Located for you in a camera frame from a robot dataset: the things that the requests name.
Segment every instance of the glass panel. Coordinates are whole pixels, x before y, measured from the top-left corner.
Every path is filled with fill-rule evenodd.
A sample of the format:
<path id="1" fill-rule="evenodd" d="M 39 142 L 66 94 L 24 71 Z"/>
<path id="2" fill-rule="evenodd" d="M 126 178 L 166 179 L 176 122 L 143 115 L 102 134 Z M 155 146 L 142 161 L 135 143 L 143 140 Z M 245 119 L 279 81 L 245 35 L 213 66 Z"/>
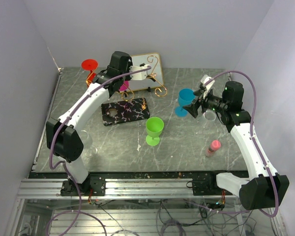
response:
<path id="1" fill-rule="evenodd" d="M 219 197 L 207 199 L 153 199 L 82 201 L 82 212 L 98 218 L 107 235 L 188 235 L 188 236 L 275 236 L 282 235 L 270 218 L 260 211 L 241 214 L 216 214 L 202 209 L 219 207 Z M 78 200 L 27 200 L 16 236 L 44 236 L 48 221 L 58 213 L 49 233 L 58 236 L 72 223 L 79 209 Z M 237 199 L 226 199 L 222 212 L 244 210 Z M 69 236 L 105 235 L 101 224 L 80 214 Z"/>

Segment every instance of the green plastic goblet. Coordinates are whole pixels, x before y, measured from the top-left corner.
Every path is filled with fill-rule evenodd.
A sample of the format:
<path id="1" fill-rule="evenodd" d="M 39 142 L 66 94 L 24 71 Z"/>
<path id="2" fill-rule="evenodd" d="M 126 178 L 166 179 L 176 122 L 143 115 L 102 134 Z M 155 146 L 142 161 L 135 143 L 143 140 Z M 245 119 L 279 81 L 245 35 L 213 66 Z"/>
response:
<path id="1" fill-rule="evenodd" d="M 156 146 L 159 144 L 159 136 L 164 129 L 164 122 L 159 117 L 151 117 L 146 122 L 147 137 L 146 142 L 150 146 Z"/>

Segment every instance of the metal extrusion frame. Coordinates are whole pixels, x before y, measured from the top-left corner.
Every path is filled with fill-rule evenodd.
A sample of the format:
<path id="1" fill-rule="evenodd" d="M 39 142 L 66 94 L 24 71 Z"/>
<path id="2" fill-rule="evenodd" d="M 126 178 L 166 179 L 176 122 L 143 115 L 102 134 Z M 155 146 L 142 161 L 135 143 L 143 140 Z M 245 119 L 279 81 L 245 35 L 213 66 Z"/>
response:
<path id="1" fill-rule="evenodd" d="M 56 93 L 57 93 L 57 90 L 58 90 L 58 87 L 59 87 L 59 83 L 60 83 L 60 80 L 61 80 L 62 73 L 63 73 L 63 68 L 60 69 L 59 75 L 57 77 L 57 83 L 56 83 L 56 86 L 55 86 L 55 89 L 54 89 L 54 92 L 53 92 L 52 99 L 50 101 L 50 105 L 49 105 L 49 109 L 48 109 L 48 112 L 47 112 L 45 123 L 47 122 L 47 120 L 50 117 L 51 110 L 52 110 L 53 103 L 54 103 L 54 100 L 55 100 L 55 97 L 56 97 Z M 36 164 L 37 164 L 37 160 L 38 160 L 38 154 L 39 154 L 40 148 L 41 148 L 41 146 L 43 144 L 43 139 L 44 139 L 44 136 L 45 136 L 45 131 L 46 131 L 46 126 L 44 125 L 43 132 L 42 132 L 42 135 L 40 137 L 40 140 L 39 140 L 39 143 L 38 143 L 38 147 L 37 147 L 37 151 L 36 151 L 36 154 L 35 154 L 35 157 L 34 157 L 34 160 L 33 160 L 33 165 L 31 167 L 31 172 L 35 172 Z"/>
<path id="2" fill-rule="evenodd" d="M 17 199 L 71 199 L 78 196 L 60 195 L 62 182 L 66 179 L 25 179 L 20 185 Z M 93 199 L 184 199 L 184 198 L 220 198 L 220 195 L 194 196 L 186 184 L 191 178 L 184 179 L 105 179 L 105 196 L 93 196 Z"/>
<path id="3" fill-rule="evenodd" d="M 25 207 L 25 201 L 26 201 L 25 199 L 15 200 L 4 236 L 15 235 L 17 229 L 19 228 L 19 224 L 21 223 L 21 219 L 22 219 L 22 215 L 23 215 L 23 211 Z"/>

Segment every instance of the cable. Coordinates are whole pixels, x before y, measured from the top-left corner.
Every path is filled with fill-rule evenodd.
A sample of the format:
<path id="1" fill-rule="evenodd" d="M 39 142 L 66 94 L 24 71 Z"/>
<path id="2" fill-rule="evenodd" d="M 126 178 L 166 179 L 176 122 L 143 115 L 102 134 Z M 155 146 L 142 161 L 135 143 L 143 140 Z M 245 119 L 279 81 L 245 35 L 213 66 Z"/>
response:
<path id="1" fill-rule="evenodd" d="M 129 73 L 125 73 L 125 74 L 122 74 L 122 75 L 118 75 L 118 76 L 115 76 L 107 81 L 105 81 L 104 83 L 102 83 L 100 86 L 96 87 L 95 89 L 93 89 L 88 95 L 86 95 L 78 104 L 77 106 L 73 109 L 73 111 L 70 113 L 70 115 L 65 119 L 65 121 L 59 126 L 59 128 L 56 130 L 55 134 L 54 134 L 54 137 L 53 137 L 53 140 L 52 140 L 52 143 L 51 143 L 51 147 L 50 147 L 50 154 L 49 154 L 49 168 L 51 170 L 54 170 L 58 165 L 60 164 L 63 164 L 63 168 L 64 170 L 66 171 L 66 173 L 68 174 L 69 178 L 73 181 L 75 187 L 77 188 L 77 191 L 78 191 L 78 195 L 79 195 L 79 200 L 80 200 L 80 204 L 79 204 L 79 209 L 77 211 L 74 211 L 76 212 L 76 216 L 74 217 L 72 223 L 70 224 L 70 226 L 62 233 L 60 234 L 59 236 L 63 236 L 65 235 L 71 228 L 72 226 L 74 225 L 74 223 L 76 222 L 76 220 L 78 219 L 79 217 L 79 214 L 82 213 L 82 214 L 85 214 L 85 215 L 89 215 L 91 217 L 93 217 L 94 219 L 96 219 L 104 228 L 104 231 L 105 231 L 105 235 L 107 235 L 106 233 L 106 229 L 104 227 L 104 225 L 101 223 L 101 221 L 99 219 L 97 219 L 95 216 L 92 216 L 90 214 L 87 214 L 85 212 L 81 212 L 81 208 L 82 208 L 82 197 L 81 197 L 81 191 L 79 189 L 79 186 L 77 184 L 77 182 L 75 181 L 74 177 L 71 175 L 71 173 L 68 171 L 66 165 L 65 165 L 65 162 L 64 161 L 59 161 L 57 162 L 54 166 L 53 166 L 53 154 L 54 154 L 54 150 L 55 150 L 55 145 L 56 145 L 56 140 L 57 140 L 57 137 L 60 133 L 60 131 L 62 130 L 62 128 L 65 126 L 65 124 L 68 123 L 68 121 L 71 119 L 71 117 L 77 112 L 77 110 L 82 106 L 82 104 L 89 98 L 91 97 L 95 92 L 97 92 L 99 89 L 103 88 L 106 84 L 109 84 L 110 82 L 116 80 L 116 79 L 119 79 L 119 78 L 122 78 L 124 76 L 128 76 L 128 75 L 132 75 L 132 74 L 135 74 L 135 73 L 139 73 L 139 72 L 143 72 L 143 71 L 147 71 L 147 70 L 150 70 L 152 67 L 149 65 L 147 66 L 146 69 L 142 69 L 142 70 L 138 70 L 138 71 L 133 71 L 133 72 L 129 72 Z M 59 214 L 57 214 L 56 216 L 54 216 L 46 225 L 46 236 L 49 236 L 49 227 L 50 227 L 50 224 L 51 222 L 56 218 L 58 217 L 59 215 L 62 215 L 62 214 L 65 214 L 65 212 L 68 212 L 68 211 L 64 211 L 64 212 L 61 212 Z"/>
<path id="2" fill-rule="evenodd" d="M 21 231 L 19 231 L 18 234 L 20 234 L 21 232 L 23 232 L 23 231 L 25 231 L 25 230 L 27 230 L 27 229 L 28 229 L 28 228 L 25 227 L 24 229 L 22 229 Z"/>
<path id="3" fill-rule="evenodd" d="M 170 213 L 168 212 L 168 210 L 167 210 L 167 208 L 165 207 L 165 205 L 163 204 L 163 203 L 161 203 L 161 205 L 163 206 L 163 208 L 166 210 L 166 212 L 167 212 L 167 214 L 169 215 L 169 217 L 171 218 L 171 219 L 173 219 L 173 217 L 170 215 Z M 160 221 L 163 223 L 163 224 L 165 224 L 163 221 L 162 221 L 162 219 L 161 219 L 161 212 L 159 212 L 159 219 L 160 219 Z M 183 227 L 189 227 L 189 226 L 193 226 L 193 225 L 200 225 L 200 224 L 197 224 L 197 223 L 199 223 L 199 222 L 201 222 L 201 221 L 203 221 L 203 219 L 200 219 L 200 220 L 197 220 L 197 221 L 195 221 L 195 222 L 193 222 L 193 223 L 191 223 L 191 224 L 187 224 L 187 223 L 180 223 Z"/>
<path id="4" fill-rule="evenodd" d="M 240 214 L 240 213 L 248 213 L 248 212 L 250 212 L 249 210 L 242 210 L 242 211 L 219 211 L 219 210 L 213 210 L 211 208 L 208 208 L 207 206 L 203 206 L 201 204 L 198 204 L 198 203 L 195 203 L 195 202 L 191 202 L 191 201 L 188 201 L 188 200 L 185 200 L 185 199 L 184 199 L 184 201 L 187 202 L 187 203 L 190 203 L 192 205 L 195 205 L 197 207 L 201 207 L 201 208 L 204 208 L 204 209 L 206 209 L 208 211 L 212 211 L 212 212 L 218 213 L 218 214 L 226 214 L 227 215 L 227 214 Z"/>
<path id="5" fill-rule="evenodd" d="M 110 235 L 110 236 L 113 236 L 113 235 L 115 235 L 115 234 L 119 234 L 119 233 L 121 233 L 121 232 L 125 232 L 125 233 L 131 233 L 131 234 L 133 234 L 133 235 L 135 235 L 135 236 L 140 236 L 138 233 L 136 233 L 136 232 L 134 232 L 134 231 L 131 231 L 131 230 L 117 230 L 116 232 L 114 232 L 112 235 Z"/>
<path id="6" fill-rule="evenodd" d="M 232 232 L 232 231 L 234 231 L 235 229 L 237 229 L 239 226 L 242 226 L 242 225 L 243 225 L 243 227 L 242 227 L 242 229 L 241 229 L 241 232 L 240 232 L 240 235 L 241 235 L 241 234 L 242 234 L 242 230 L 244 229 L 244 226 L 245 226 L 245 224 L 247 223 L 247 221 L 248 221 L 250 215 L 252 214 L 252 212 L 253 212 L 253 211 L 251 211 L 251 212 L 249 213 L 249 215 L 248 215 L 248 217 L 247 217 L 247 219 L 245 220 L 244 223 L 242 223 L 241 225 L 237 225 L 235 228 L 233 228 L 231 231 L 229 231 L 225 236 L 227 236 L 230 232 Z"/>
<path id="7" fill-rule="evenodd" d="M 256 112 L 256 106 L 257 106 L 257 93 L 256 93 L 256 88 L 252 82 L 252 80 L 249 78 L 248 75 L 246 75 L 245 73 L 241 72 L 241 71 L 237 71 L 237 70 L 228 70 L 228 71 L 224 71 L 222 73 L 219 73 L 218 75 L 214 76 L 212 79 L 210 79 L 209 81 L 207 81 L 205 83 L 205 86 L 208 85 L 209 83 L 211 83 L 213 80 L 215 80 L 216 78 L 220 77 L 221 75 L 224 75 L 224 74 L 227 74 L 227 73 L 237 73 L 237 74 L 240 74 L 240 75 L 243 75 L 244 77 L 246 77 L 246 79 L 249 81 L 251 87 L 252 87 L 252 91 L 253 91 L 253 94 L 254 94 L 254 106 L 253 106 L 253 109 L 252 109 L 252 114 L 251 114 L 251 120 L 250 120 L 250 134 L 251 134 L 251 139 L 252 139 L 252 142 L 254 143 L 256 149 L 257 149 L 257 152 L 260 156 L 260 158 L 262 159 L 262 162 L 265 166 L 265 169 L 270 177 L 270 181 L 271 181 L 271 184 L 272 184 L 272 187 L 273 187 L 273 192 L 274 192 L 274 201 L 275 201 L 275 209 L 274 209 L 274 212 L 273 214 L 268 214 L 267 212 L 265 212 L 264 210 L 262 209 L 259 209 L 264 215 L 268 216 L 268 217 L 275 217 L 278 213 L 278 210 L 279 210 L 279 196 L 278 196 L 278 192 L 277 192 L 277 189 L 276 189 L 276 185 L 275 185 L 275 182 L 274 182 L 274 178 L 272 176 L 272 173 L 270 171 L 270 168 L 268 167 L 267 165 L 267 162 L 266 162 L 266 159 L 265 157 L 263 156 L 260 148 L 259 148 L 259 145 L 257 144 L 257 141 L 253 135 L 253 124 L 254 124 L 254 119 L 255 119 L 255 112 Z"/>
<path id="8" fill-rule="evenodd" d="M 103 206 L 105 206 L 105 205 L 107 205 L 107 204 L 109 204 L 109 203 L 112 203 L 112 202 L 114 202 L 114 201 L 116 201 L 116 200 L 110 200 L 109 202 L 107 202 L 107 203 L 105 203 L 105 204 L 99 204 L 101 207 L 103 207 Z"/>
<path id="9" fill-rule="evenodd" d="M 124 231 L 124 228 L 121 226 L 121 224 L 112 216 L 110 215 L 106 210 L 104 210 L 104 208 L 102 208 L 102 206 L 98 205 L 95 203 L 95 205 L 97 205 L 98 207 L 100 207 L 106 214 L 108 214 L 113 220 L 116 221 L 116 223 L 119 225 L 119 227 L 122 229 L 122 231 L 124 232 L 124 236 L 127 236 L 126 235 L 126 232 Z"/>
<path id="10" fill-rule="evenodd" d="M 250 227 L 250 232 L 252 233 L 255 230 L 257 221 L 254 218 L 252 218 L 252 217 L 250 217 L 250 219 L 252 219 L 253 221 L 255 221 L 254 227 L 251 227 L 250 225 L 248 225 Z"/>
<path id="11" fill-rule="evenodd" d="M 207 226 L 207 228 L 211 231 L 212 236 L 214 236 L 214 233 L 213 233 L 211 227 L 206 223 L 206 220 L 203 220 L 203 222 L 205 223 L 205 225 Z"/>
<path id="12" fill-rule="evenodd" d="M 31 230 L 31 225 L 30 225 L 30 223 L 25 223 L 24 225 L 28 225 L 28 226 L 29 226 L 29 234 L 31 235 L 32 230 Z"/>
<path id="13" fill-rule="evenodd" d="M 163 236 L 165 233 L 165 230 L 169 227 L 169 226 L 177 226 L 177 228 L 179 229 L 179 236 L 186 236 L 186 231 L 182 228 L 182 225 L 179 221 L 174 220 L 174 219 L 169 219 L 168 221 L 165 222 L 165 224 L 162 226 L 161 229 L 161 235 Z"/>

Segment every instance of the small pink cap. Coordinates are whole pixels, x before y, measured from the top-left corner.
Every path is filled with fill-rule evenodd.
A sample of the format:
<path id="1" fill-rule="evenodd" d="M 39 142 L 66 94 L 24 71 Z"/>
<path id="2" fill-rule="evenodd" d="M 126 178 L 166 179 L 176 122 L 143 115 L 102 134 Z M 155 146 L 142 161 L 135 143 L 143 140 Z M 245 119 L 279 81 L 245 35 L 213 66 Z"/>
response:
<path id="1" fill-rule="evenodd" d="M 221 142 L 218 141 L 218 140 L 214 140 L 212 143 L 211 143 L 211 149 L 214 150 L 214 151 L 217 151 L 220 149 L 221 147 Z"/>

